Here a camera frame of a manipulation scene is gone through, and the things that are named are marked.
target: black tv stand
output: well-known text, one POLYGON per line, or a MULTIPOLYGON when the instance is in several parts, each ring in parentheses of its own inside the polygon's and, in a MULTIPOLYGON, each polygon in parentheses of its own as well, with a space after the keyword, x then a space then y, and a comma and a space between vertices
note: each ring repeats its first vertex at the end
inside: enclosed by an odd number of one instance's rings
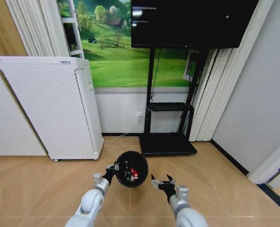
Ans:
POLYGON ((202 73, 205 61, 208 55, 208 49, 200 50, 197 56, 197 66, 192 78, 188 96, 185 103, 151 103, 151 87, 153 80, 153 69, 155 59, 155 48, 150 48, 149 52, 149 78, 146 97, 145 125, 144 134, 139 136, 141 151, 146 156, 163 156, 163 155, 185 155, 196 154, 197 150, 189 141, 191 127, 193 122, 194 108, 191 105, 193 94, 197 86, 199 75, 202 73), (152 111, 182 111, 178 132, 176 133, 150 133, 150 122, 152 111), (189 121, 186 135, 184 135, 184 125, 187 114, 189 121))

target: white robotic arm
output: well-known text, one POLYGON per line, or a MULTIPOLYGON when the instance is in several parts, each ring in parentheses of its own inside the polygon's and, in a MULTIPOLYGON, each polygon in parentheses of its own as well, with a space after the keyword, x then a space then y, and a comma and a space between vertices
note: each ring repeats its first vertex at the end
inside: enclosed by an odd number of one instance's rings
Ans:
POLYGON ((103 206, 104 196, 117 170, 118 166, 112 164, 106 168, 106 174, 103 177, 101 173, 93 175, 94 189, 82 196, 75 215, 69 219, 65 227, 94 227, 95 219, 103 206))
POLYGON ((174 179, 167 175, 169 181, 159 181, 152 175, 152 184, 167 195, 168 203, 176 218, 177 227, 208 227, 205 218, 188 203, 189 189, 178 185, 175 190, 174 179))
MULTIPOLYGON (((103 206, 104 196, 115 172, 116 167, 113 164, 107 167, 106 174, 103 177, 101 173, 93 175, 95 180, 94 189, 83 195, 75 215, 69 219, 65 227, 94 227, 95 219, 103 206)), ((175 181, 172 177, 167 177, 170 181, 159 181, 152 175, 152 184, 166 193, 167 200, 176 218, 176 226, 208 227, 204 217, 190 207, 188 188, 179 185, 175 190, 175 181)))

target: green landscape picture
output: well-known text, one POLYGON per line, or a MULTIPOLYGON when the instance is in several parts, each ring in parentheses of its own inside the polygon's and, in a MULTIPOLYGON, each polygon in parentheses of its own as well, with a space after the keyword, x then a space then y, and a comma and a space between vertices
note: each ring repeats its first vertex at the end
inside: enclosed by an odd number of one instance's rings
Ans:
MULTIPOLYGON (((70 17, 67 1, 58 0, 58 4, 61 16, 70 17)), ((149 49, 131 48, 130 0, 74 0, 74 5, 94 86, 146 87, 149 49)), ((69 24, 64 25, 70 49, 74 50, 74 33, 69 24)), ((154 76, 158 54, 156 49, 154 76)), ((183 79, 187 54, 187 50, 161 50, 156 87, 188 86, 188 81, 183 79)))

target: red object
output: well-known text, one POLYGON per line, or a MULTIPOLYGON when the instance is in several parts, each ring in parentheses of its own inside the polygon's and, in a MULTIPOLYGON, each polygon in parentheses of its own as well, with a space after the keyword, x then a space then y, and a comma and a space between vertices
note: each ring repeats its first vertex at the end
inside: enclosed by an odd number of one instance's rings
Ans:
POLYGON ((135 170, 134 167, 131 168, 131 175, 132 175, 133 177, 136 177, 136 178, 139 177, 139 174, 138 174, 138 172, 135 170))

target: white curtain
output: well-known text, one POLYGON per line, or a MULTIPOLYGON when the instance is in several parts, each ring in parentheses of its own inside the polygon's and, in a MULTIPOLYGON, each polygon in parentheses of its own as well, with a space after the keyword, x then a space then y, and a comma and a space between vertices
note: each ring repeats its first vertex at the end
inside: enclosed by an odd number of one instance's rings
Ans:
POLYGON ((259 1, 239 48, 210 50, 194 99, 190 141, 211 140, 272 3, 259 1))
POLYGON ((70 56, 56 0, 6 2, 29 56, 70 56))

